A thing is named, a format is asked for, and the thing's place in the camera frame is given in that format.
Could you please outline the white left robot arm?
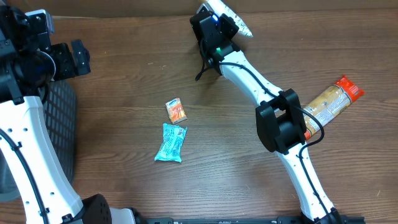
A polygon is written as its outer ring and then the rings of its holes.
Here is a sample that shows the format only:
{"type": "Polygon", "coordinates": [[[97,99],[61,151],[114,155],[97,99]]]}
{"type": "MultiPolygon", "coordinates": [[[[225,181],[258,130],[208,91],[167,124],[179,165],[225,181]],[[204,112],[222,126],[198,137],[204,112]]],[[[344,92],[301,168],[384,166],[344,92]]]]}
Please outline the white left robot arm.
{"type": "Polygon", "coordinates": [[[90,73],[82,41],[50,42],[52,17],[1,6],[1,151],[11,170],[27,223],[136,224],[131,208],[112,208],[96,194],[81,199],[50,140],[40,93],[52,81],[90,73]]]}

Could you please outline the orange spaghetti pasta package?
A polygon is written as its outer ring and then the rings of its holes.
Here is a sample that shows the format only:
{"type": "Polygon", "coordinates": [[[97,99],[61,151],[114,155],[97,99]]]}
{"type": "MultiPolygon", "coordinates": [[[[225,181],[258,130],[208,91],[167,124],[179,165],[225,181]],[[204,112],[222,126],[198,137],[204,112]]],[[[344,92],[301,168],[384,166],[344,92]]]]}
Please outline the orange spaghetti pasta package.
{"type": "Polygon", "coordinates": [[[324,127],[364,94],[364,90],[343,75],[334,85],[310,102],[304,110],[324,127]]]}

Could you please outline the teal tissue pack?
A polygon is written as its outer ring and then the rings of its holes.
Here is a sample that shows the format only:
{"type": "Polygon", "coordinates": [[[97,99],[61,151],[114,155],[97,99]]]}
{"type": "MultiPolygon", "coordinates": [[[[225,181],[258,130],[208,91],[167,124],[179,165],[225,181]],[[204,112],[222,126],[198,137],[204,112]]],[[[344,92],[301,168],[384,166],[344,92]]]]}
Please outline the teal tissue pack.
{"type": "Polygon", "coordinates": [[[162,127],[163,142],[154,160],[182,162],[180,153],[188,128],[167,123],[164,123],[162,127]]]}

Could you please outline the orange tissue pack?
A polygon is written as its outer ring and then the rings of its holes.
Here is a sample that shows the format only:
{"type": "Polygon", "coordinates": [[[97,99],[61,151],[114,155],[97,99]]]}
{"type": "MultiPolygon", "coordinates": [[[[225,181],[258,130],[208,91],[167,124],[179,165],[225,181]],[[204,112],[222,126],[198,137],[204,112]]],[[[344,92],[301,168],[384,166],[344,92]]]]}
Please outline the orange tissue pack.
{"type": "Polygon", "coordinates": [[[179,123],[187,119],[180,98],[175,98],[165,104],[169,119],[172,124],[179,123]]]}

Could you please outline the white tube with gold cap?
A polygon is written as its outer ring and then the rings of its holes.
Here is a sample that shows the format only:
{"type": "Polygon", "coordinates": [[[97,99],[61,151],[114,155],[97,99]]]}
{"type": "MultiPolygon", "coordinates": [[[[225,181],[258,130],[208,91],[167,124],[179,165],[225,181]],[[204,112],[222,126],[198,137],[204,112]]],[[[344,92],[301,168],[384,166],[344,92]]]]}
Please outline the white tube with gold cap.
{"type": "Polygon", "coordinates": [[[222,0],[201,0],[199,8],[197,10],[197,14],[202,9],[206,9],[207,11],[212,11],[218,17],[220,17],[222,14],[231,17],[239,28],[238,30],[239,35],[246,37],[253,37],[252,32],[250,31],[249,27],[245,24],[245,22],[222,0]]]}

